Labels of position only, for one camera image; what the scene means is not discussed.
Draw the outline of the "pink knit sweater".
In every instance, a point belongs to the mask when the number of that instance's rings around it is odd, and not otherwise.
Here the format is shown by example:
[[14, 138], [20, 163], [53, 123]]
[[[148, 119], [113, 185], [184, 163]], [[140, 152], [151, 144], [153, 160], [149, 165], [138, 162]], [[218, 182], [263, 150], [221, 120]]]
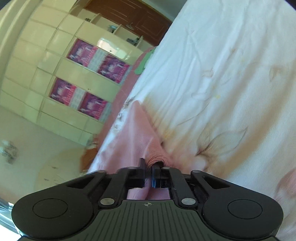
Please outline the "pink knit sweater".
[[100, 168], [113, 174], [121, 168], [138, 167], [141, 158], [145, 160], [147, 168], [157, 162], [168, 167], [174, 166], [147, 113], [142, 105], [135, 101], [129, 108], [122, 129], [100, 153]]

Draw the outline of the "orange brown pillow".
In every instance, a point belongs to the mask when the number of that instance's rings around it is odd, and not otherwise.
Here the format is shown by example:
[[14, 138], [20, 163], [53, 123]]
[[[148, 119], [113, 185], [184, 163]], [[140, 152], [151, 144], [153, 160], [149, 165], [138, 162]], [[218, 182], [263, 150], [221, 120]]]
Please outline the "orange brown pillow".
[[88, 171], [97, 153], [98, 153], [97, 147], [84, 150], [83, 155], [80, 158], [79, 170], [81, 173]]

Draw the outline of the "cream round headboard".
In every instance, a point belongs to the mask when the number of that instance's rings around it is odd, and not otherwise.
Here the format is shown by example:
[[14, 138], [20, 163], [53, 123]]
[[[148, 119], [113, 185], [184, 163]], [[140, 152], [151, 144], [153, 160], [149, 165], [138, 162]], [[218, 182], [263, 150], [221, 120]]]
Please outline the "cream round headboard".
[[77, 161], [74, 163], [48, 161], [37, 175], [34, 191], [44, 190], [85, 174], [80, 172]]

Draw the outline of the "lower left purple poster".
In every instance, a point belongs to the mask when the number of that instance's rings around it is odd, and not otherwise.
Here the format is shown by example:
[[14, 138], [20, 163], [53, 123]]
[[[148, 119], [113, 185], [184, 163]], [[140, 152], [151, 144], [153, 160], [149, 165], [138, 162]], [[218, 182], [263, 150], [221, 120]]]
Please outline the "lower left purple poster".
[[98, 120], [107, 105], [107, 101], [87, 92], [78, 111]]

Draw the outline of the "purple poster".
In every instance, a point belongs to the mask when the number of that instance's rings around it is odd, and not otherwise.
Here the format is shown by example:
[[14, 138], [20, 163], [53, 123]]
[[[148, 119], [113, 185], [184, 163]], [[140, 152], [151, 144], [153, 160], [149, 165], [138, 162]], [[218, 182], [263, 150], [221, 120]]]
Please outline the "purple poster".
[[50, 93], [50, 98], [69, 106], [76, 86], [59, 78], [56, 78]]
[[127, 63], [108, 54], [102, 61], [97, 73], [116, 83], [120, 83], [129, 68], [130, 65]]
[[87, 92], [78, 111], [98, 120], [107, 105], [107, 101]]
[[97, 47], [77, 39], [69, 51], [67, 58], [84, 67], [88, 67], [96, 51]]

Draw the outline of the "pink checked bedspread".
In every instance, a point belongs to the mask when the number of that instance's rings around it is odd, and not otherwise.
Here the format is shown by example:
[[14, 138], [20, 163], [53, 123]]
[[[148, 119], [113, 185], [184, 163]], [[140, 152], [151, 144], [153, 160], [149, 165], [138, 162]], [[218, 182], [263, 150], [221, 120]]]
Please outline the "pink checked bedspread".
[[109, 108], [107, 119], [104, 122], [100, 133], [94, 138], [94, 142], [97, 144], [97, 150], [101, 148], [104, 142], [104, 139], [106, 138], [109, 130], [111, 129], [113, 123], [117, 118], [117, 115], [119, 114], [121, 108], [123, 107], [125, 101], [127, 100], [127, 97], [129, 96], [131, 90], [136, 84], [138, 78], [140, 77], [140, 74], [139, 75], [135, 74], [135, 70], [140, 66], [140, 64], [143, 62], [145, 57], [149, 58], [149, 53], [153, 53], [155, 48], [156, 47], [151, 47], [146, 51], [144, 51], [138, 57], [136, 62], [133, 64], [133, 66], [131, 66], [124, 80], [121, 81], [121, 88]]

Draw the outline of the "white floral quilt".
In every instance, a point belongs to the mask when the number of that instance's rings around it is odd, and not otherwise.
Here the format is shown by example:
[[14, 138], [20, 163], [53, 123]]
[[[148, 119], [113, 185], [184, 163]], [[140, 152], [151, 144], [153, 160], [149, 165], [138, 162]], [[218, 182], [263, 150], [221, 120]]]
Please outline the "white floral quilt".
[[295, 9], [286, 1], [187, 1], [147, 62], [131, 104], [146, 109], [172, 165], [274, 198], [295, 240]]

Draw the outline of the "green folded cloth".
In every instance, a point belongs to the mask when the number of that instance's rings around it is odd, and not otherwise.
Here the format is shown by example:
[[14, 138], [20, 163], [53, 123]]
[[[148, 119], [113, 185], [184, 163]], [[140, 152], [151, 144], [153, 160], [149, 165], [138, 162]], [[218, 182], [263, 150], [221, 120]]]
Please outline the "green folded cloth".
[[145, 52], [143, 59], [140, 61], [138, 67], [135, 69], [134, 73], [136, 75], [141, 75], [145, 69], [146, 64], [148, 63], [149, 59], [153, 55], [156, 47], [153, 47]]

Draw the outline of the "upper left purple poster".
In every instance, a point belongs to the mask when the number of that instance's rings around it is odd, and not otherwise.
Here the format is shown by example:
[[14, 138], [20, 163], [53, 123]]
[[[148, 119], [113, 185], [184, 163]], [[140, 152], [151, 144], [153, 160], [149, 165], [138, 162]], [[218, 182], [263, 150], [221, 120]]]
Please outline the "upper left purple poster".
[[76, 86], [59, 78], [56, 78], [50, 93], [50, 98], [69, 106]]

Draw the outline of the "lower right purple poster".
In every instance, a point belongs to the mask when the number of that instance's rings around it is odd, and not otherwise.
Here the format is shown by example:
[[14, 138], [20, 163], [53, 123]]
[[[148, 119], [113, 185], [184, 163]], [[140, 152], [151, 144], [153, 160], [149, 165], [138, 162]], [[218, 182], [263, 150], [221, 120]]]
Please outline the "lower right purple poster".
[[129, 68], [130, 65], [127, 63], [108, 54], [102, 61], [97, 73], [116, 83], [120, 83]]

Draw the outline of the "upper right purple poster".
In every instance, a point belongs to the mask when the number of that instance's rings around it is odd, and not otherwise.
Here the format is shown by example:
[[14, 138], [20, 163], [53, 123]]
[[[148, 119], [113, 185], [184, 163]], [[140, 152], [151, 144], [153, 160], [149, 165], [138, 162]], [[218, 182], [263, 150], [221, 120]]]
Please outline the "upper right purple poster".
[[67, 58], [84, 67], [88, 67], [96, 51], [97, 47], [77, 39], [69, 51]]

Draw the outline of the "cream wardrobe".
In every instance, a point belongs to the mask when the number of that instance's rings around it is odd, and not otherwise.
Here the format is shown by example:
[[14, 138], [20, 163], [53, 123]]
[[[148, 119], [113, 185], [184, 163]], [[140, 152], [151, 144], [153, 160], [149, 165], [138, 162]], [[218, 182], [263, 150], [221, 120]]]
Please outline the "cream wardrobe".
[[[129, 43], [134, 34], [85, 5], [9, 1], [1, 7], [1, 106], [82, 145], [101, 131], [121, 88], [121, 82], [97, 73], [106, 55], [131, 68], [149, 47], [143, 38]], [[97, 47], [88, 67], [67, 58], [77, 39]], [[56, 78], [76, 86], [69, 106], [50, 98]], [[98, 120], [78, 111], [87, 92], [107, 101]]]

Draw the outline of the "brown wooden door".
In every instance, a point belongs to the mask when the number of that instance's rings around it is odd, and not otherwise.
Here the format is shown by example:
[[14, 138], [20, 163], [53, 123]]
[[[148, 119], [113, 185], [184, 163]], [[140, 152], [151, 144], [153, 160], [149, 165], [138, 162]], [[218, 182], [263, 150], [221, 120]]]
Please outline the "brown wooden door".
[[145, 41], [154, 46], [160, 43], [172, 24], [172, 21], [142, 1], [92, 0], [85, 9], [143, 36]]

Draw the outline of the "wall lamp sconce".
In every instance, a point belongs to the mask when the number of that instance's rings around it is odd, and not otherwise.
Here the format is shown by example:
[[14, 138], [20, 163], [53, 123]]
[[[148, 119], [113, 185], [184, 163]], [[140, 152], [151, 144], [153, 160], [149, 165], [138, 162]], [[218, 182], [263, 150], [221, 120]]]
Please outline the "wall lamp sconce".
[[18, 152], [18, 148], [12, 141], [1, 142], [1, 156], [4, 157], [7, 163], [13, 164], [18, 157]]

